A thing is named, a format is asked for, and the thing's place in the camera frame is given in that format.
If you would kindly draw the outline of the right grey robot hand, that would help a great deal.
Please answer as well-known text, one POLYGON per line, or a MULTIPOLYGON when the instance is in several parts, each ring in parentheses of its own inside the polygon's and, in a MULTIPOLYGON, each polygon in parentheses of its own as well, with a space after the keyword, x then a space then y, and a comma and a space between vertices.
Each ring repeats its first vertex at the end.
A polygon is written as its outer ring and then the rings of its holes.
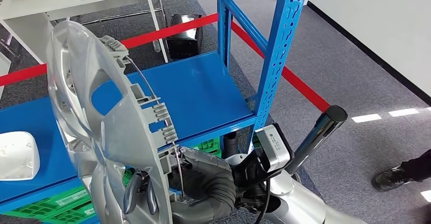
MULTIPOLYGON (((177 148, 176 164, 168 174, 169 187, 183 190, 195 203, 171 202, 173 223, 209 223, 227 217, 234 208, 236 189, 230 165, 214 155, 187 147, 177 148)), ((149 215, 161 210, 151 176, 136 170, 129 181, 123 200, 123 214, 136 210, 143 196, 149 215)))

